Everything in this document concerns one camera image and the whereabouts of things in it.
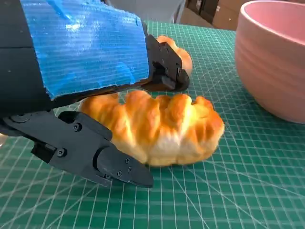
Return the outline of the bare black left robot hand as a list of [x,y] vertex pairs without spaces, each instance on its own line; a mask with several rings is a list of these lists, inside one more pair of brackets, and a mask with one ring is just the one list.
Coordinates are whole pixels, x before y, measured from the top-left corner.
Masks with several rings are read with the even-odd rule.
[[189,76],[135,14],[99,0],[1,1],[0,132],[32,140],[45,163],[103,186],[152,187],[150,171],[115,147],[108,128],[82,112],[53,112],[137,86],[182,91]]

